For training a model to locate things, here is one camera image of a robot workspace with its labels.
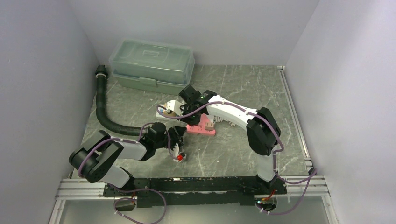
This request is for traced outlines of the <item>pink triangular power strip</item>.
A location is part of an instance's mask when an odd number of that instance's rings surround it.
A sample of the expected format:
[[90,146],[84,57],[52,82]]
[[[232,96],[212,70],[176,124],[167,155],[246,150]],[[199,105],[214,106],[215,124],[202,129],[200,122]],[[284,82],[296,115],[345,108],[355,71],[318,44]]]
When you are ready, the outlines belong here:
[[213,115],[206,115],[201,114],[200,123],[196,126],[187,125],[187,133],[189,134],[197,134],[197,135],[204,135],[204,136],[214,136],[216,131],[215,129],[212,131],[207,131],[204,129],[206,122],[214,123],[214,116]]

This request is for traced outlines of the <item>white multicolour power strip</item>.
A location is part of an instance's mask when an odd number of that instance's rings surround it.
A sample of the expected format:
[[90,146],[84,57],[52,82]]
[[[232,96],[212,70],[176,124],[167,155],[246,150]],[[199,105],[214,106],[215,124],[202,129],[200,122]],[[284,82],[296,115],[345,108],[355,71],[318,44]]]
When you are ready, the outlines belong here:
[[161,120],[166,120],[166,121],[174,121],[174,122],[182,122],[179,119],[177,119],[176,117],[178,116],[175,113],[167,113],[164,109],[163,109],[163,105],[159,105],[157,107],[157,111],[156,111],[156,118],[157,119],[161,119]]

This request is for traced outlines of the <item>small pink cube adapter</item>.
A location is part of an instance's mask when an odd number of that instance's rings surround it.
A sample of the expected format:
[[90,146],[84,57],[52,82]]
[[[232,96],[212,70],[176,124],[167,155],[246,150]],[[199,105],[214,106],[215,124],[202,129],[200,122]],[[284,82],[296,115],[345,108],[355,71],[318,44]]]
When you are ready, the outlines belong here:
[[212,123],[212,122],[206,122],[206,123],[205,123],[205,126],[204,126],[204,129],[207,130],[207,131],[212,131],[212,130],[214,130],[214,123]]

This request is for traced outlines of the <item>tan cube plug adapter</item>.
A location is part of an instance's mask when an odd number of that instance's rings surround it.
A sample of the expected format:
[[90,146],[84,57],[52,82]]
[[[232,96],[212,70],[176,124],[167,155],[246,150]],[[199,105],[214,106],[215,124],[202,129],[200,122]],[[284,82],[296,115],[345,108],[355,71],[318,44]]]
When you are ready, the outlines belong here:
[[176,117],[176,114],[175,114],[175,112],[174,112],[174,111],[172,111],[172,110],[169,110],[169,111],[163,111],[163,114],[165,114],[167,118],[174,118],[174,117]]

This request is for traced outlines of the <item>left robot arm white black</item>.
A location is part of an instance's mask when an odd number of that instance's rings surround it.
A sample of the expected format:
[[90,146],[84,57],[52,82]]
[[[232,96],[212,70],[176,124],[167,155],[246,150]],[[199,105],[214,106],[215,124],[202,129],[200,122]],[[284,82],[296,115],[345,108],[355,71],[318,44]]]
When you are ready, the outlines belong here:
[[90,183],[109,183],[122,196],[128,196],[134,190],[134,177],[126,169],[115,166],[115,161],[147,161],[158,149],[167,149],[172,159],[182,161],[185,158],[182,146],[186,131],[183,126],[167,129],[165,124],[156,122],[138,140],[126,140],[100,130],[72,152],[68,161],[79,177]]

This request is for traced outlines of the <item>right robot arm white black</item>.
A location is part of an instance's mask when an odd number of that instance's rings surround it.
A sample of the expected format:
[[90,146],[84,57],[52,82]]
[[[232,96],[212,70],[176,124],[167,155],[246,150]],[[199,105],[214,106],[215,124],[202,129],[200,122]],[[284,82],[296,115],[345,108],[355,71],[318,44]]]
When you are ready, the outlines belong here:
[[243,107],[213,91],[206,90],[200,93],[191,85],[182,89],[179,96],[185,102],[180,106],[181,121],[196,125],[202,114],[213,115],[230,121],[246,131],[248,144],[256,153],[258,160],[257,187],[264,194],[270,193],[276,186],[273,151],[276,146],[281,146],[281,130],[271,111],[266,107],[261,109]]

